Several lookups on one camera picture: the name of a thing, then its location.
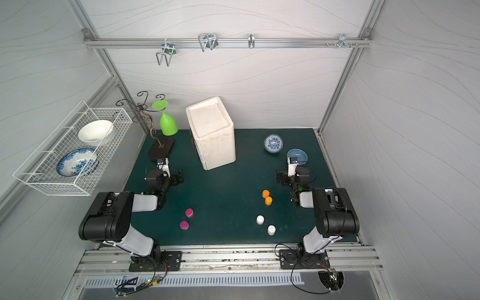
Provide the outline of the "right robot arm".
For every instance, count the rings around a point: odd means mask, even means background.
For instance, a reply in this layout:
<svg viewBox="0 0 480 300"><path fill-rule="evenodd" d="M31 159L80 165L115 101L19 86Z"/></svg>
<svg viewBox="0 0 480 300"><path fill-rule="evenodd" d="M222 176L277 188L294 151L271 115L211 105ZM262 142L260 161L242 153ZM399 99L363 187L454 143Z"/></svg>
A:
<svg viewBox="0 0 480 300"><path fill-rule="evenodd" d="M319 255L345 236L357 235L360 221L343 187L312 187L311 170L304 166L278 171L276 181L292 189L291 202L304 209L314 210L313 229L303 237L301 246L309 255Z"/></svg>

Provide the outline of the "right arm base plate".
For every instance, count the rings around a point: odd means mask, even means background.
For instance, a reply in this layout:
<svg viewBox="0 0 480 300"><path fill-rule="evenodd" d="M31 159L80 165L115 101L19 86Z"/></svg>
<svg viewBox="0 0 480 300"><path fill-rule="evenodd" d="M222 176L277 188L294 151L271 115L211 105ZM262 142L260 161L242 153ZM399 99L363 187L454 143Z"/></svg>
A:
<svg viewBox="0 0 480 300"><path fill-rule="evenodd" d="M309 254L297 249L281 249L278 251L282 270L328 270L330 260L326 253Z"/></svg>

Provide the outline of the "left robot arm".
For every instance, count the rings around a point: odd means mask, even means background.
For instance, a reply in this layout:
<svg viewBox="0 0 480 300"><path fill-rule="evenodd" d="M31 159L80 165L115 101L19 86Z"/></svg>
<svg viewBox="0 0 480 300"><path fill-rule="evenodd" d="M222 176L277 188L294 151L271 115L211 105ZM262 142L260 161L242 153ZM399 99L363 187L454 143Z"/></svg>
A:
<svg viewBox="0 0 480 300"><path fill-rule="evenodd" d="M135 213L162 210L170 187L180 185L185 179L182 169L173 174L155 169L148 173L146 181L149 189L143 194L98 193L79 225L80 239L119 248L133 257L161 262L163 255L158 242L135 229L131 218Z"/></svg>

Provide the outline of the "white three-drawer cabinet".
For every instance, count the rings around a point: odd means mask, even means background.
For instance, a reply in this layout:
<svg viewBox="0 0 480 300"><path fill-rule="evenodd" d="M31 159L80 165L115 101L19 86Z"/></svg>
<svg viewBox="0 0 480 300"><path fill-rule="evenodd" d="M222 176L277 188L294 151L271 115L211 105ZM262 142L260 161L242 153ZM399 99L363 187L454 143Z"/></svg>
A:
<svg viewBox="0 0 480 300"><path fill-rule="evenodd" d="M236 161L234 123L220 97L188 106L186 114L204 170Z"/></svg>

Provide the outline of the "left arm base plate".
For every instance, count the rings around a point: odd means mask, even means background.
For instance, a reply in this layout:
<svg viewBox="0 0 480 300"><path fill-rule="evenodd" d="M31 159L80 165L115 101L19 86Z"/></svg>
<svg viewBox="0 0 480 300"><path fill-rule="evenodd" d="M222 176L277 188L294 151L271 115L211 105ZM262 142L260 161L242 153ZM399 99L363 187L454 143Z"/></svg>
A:
<svg viewBox="0 0 480 300"><path fill-rule="evenodd" d="M181 251L161 251L149 256L131 256L129 272L179 271L183 253Z"/></svg>

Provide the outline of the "orange paint can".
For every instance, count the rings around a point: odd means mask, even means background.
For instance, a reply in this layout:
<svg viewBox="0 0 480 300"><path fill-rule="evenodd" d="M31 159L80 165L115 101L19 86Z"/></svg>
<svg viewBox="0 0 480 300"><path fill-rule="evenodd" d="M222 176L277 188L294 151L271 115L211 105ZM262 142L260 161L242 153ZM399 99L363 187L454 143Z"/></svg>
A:
<svg viewBox="0 0 480 300"><path fill-rule="evenodd" d="M272 197L268 196L268 197L265 199L265 205L266 205L266 206L271 206L272 203L273 203Z"/></svg>
<svg viewBox="0 0 480 300"><path fill-rule="evenodd" d="M264 199L266 199L266 198L269 197L269 196L270 196L270 192L269 192L268 190L264 190L264 191L262 192L262 197L263 197Z"/></svg>

